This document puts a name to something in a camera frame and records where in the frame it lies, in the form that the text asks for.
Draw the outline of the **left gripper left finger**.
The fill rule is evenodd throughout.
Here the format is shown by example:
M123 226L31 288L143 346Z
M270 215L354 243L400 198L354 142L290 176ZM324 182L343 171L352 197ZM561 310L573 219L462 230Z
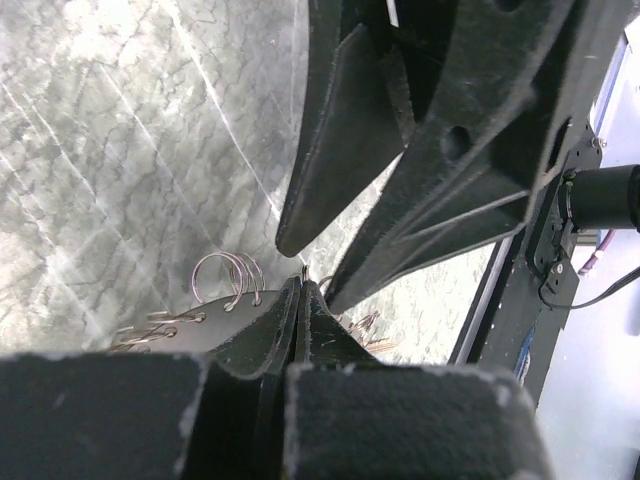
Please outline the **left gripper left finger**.
M1 360L5 479L276 479L300 281L206 353Z

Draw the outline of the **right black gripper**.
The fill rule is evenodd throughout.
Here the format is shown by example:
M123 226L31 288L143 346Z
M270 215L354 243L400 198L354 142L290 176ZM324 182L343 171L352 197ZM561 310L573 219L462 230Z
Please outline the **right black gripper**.
M630 15L626 1L308 6L279 252L301 253L414 133L326 291L335 313L529 222L582 135Z

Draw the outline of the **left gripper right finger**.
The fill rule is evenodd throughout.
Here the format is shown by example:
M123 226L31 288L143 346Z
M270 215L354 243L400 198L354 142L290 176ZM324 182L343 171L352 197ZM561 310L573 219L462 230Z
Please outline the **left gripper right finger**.
M376 361L303 284L285 382L290 479L551 479L533 402L503 369Z

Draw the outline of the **black mounting base plate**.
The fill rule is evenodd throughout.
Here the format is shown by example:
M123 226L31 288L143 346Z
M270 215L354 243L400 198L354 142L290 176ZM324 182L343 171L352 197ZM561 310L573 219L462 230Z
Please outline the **black mounting base plate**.
M521 383L538 402L568 313L540 300L570 304L579 283L571 255L577 235L559 211L562 175L543 188L529 224L495 246L450 364L523 371Z

